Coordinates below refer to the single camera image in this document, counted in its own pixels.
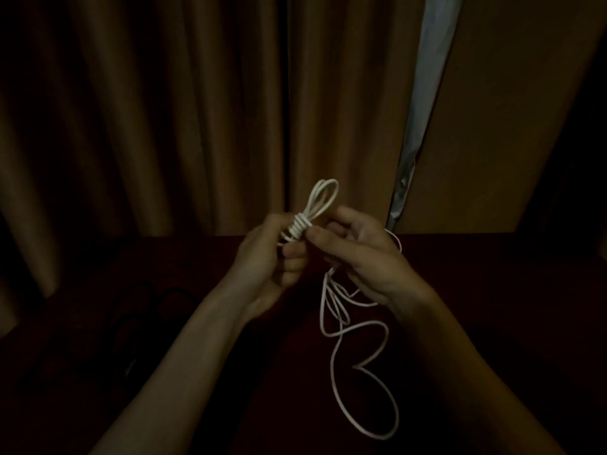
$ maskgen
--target bare skin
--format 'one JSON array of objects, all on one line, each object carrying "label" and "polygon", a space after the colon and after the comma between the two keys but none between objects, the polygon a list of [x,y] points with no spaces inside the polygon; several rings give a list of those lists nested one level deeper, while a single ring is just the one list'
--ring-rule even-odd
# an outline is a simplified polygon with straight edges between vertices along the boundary
[{"label": "bare skin", "polygon": [[[285,244],[277,257],[280,232],[291,223],[291,214],[271,214],[247,235],[228,274],[194,312],[154,374],[91,454],[187,453],[243,327],[274,305],[307,265],[305,242]],[[469,451],[563,453],[481,358],[377,220],[340,206],[326,228],[311,227],[306,238],[327,260],[345,267],[363,294],[394,313]]]}]

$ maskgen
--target person's right hand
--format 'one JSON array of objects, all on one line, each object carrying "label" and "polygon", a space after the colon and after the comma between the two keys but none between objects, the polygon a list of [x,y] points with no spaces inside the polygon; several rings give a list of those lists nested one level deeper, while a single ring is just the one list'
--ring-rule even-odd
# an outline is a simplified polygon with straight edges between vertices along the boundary
[{"label": "person's right hand", "polygon": [[369,299],[402,313],[409,303],[436,296],[374,217],[346,206],[330,215],[326,228],[310,227],[305,236],[327,260],[345,264],[348,277]]}]

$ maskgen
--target person's right arm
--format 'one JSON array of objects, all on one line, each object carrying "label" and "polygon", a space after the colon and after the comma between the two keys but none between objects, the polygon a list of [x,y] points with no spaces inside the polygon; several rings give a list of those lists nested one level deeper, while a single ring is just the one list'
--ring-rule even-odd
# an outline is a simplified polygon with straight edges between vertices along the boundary
[{"label": "person's right arm", "polygon": [[342,264],[371,300],[402,324],[468,451],[563,454],[550,434],[491,370],[436,292],[400,254],[376,219],[340,206],[306,238]]}]

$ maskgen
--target red surface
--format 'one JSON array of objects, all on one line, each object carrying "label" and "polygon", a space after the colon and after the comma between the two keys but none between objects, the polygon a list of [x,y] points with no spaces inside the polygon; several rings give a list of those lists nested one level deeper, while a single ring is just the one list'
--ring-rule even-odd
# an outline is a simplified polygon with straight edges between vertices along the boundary
[{"label": "red surface", "polygon": [[[239,238],[196,242],[146,239],[89,277],[58,291],[0,340],[0,452],[84,454],[129,390],[108,375],[100,343],[113,317],[145,310],[148,282],[198,299],[224,274]],[[607,264],[542,250],[511,235],[403,237],[414,268],[435,286],[490,365],[570,453],[606,452]],[[407,354],[399,328],[381,308],[351,310],[390,325],[386,350],[370,369],[393,391],[401,428],[388,442],[359,434],[334,401],[333,339],[318,329],[321,274],[311,274],[243,333],[205,412],[193,452],[453,452],[441,407]],[[163,303],[170,320],[193,304]],[[129,327],[137,331],[136,321]],[[120,335],[115,339],[120,343]],[[381,341],[381,331],[346,336],[336,365],[346,405],[370,429],[391,424],[390,404],[349,369]]]}]

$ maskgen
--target white cord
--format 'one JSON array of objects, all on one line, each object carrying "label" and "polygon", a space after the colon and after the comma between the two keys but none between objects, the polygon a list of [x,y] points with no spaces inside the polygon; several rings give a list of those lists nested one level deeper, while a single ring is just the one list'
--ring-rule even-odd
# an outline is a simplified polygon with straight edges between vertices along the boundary
[{"label": "white cord", "polygon": [[[326,188],[333,184],[335,185],[333,194],[331,195],[331,197],[329,199],[327,199]],[[316,185],[314,186],[314,188],[312,189],[312,192],[310,193],[310,197],[308,198],[308,205],[303,210],[303,212],[301,212],[295,216],[293,225],[291,225],[291,227],[289,227],[289,229],[288,229],[288,235],[283,233],[282,237],[286,241],[298,240],[302,236],[302,234],[305,232],[305,230],[308,227],[312,226],[311,222],[330,207],[331,203],[333,202],[333,200],[335,199],[335,197],[338,194],[338,188],[339,188],[339,184],[338,184],[337,180],[335,180],[335,179],[319,180],[316,183]],[[396,235],[394,233],[392,233],[390,230],[386,230],[386,231],[392,237],[394,237],[394,239],[398,243],[398,250],[400,252],[402,252],[401,242],[396,237]],[[388,342],[388,334],[390,331],[388,329],[388,326],[385,323],[383,323],[382,321],[376,321],[376,320],[364,321],[364,322],[361,322],[358,324],[354,324],[353,326],[344,328],[344,326],[347,326],[350,324],[350,315],[348,314],[347,310],[345,309],[345,306],[342,303],[342,301],[340,300],[340,298],[347,301],[348,303],[351,303],[351,304],[357,305],[357,306],[376,306],[377,303],[361,303],[359,301],[354,300],[353,297],[356,294],[358,294],[358,292],[360,290],[357,289],[352,294],[349,294],[343,285],[341,285],[338,282],[335,282],[333,280],[332,276],[334,273],[335,273],[335,268],[331,268],[329,271],[327,271],[325,273],[324,279],[322,281],[321,314],[320,314],[320,326],[321,326],[322,334],[325,337],[339,337],[338,343],[336,343],[335,348],[333,348],[333,353],[331,354],[331,361],[330,361],[331,386],[333,387],[333,394],[335,395],[335,399],[338,402],[339,408],[342,410],[342,412],[344,413],[346,418],[350,421],[350,423],[352,423],[352,425],[354,425],[354,427],[356,429],[358,429],[362,434],[365,434],[369,437],[373,437],[374,439],[386,440],[386,439],[389,439],[392,436],[394,436],[394,434],[396,433],[396,430],[398,429],[398,424],[399,424],[398,405],[396,404],[396,400],[394,399],[394,396],[392,396],[392,393],[390,392],[388,387],[385,385],[385,383],[382,382],[377,377],[377,375],[375,375],[372,372],[370,372],[369,370],[367,370],[365,368],[365,366],[367,364],[369,364],[369,362],[374,360],[377,356],[379,356],[379,354],[383,351],[383,348],[385,347],[386,343]],[[325,307],[328,308],[328,310],[333,315],[333,317],[339,322],[339,330],[337,332],[327,332],[325,330],[325,323],[324,323]],[[373,325],[383,327],[383,331],[384,331],[383,341],[379,345],[379,348],[371,356],[366,358],[364,361],[352,366],[352,368],[367,374],[369,377],[371,377],[373,380],[375,380],[378,383],[378,385],[381,386],[381,388],[386,392],[386,394],[390,398],[392,406],[394,407],[394,415],[395,415],[394,426],[392,426],[392,429],[388,433],[385,433],[385,434],[372,433],[371,431],[363,428],[356,420],[354,420],[354,417],[348,412],[348,410],[345,408],[344,403],[342,402],[341,398],[339,397],[338,387],[335,382],[335,356],[338,352],[339,346],[341,345],[342,339],[344,338],[344,334],[346,332],[351,332],[355,329],[359,329],[364,326],[373,326]]]}]

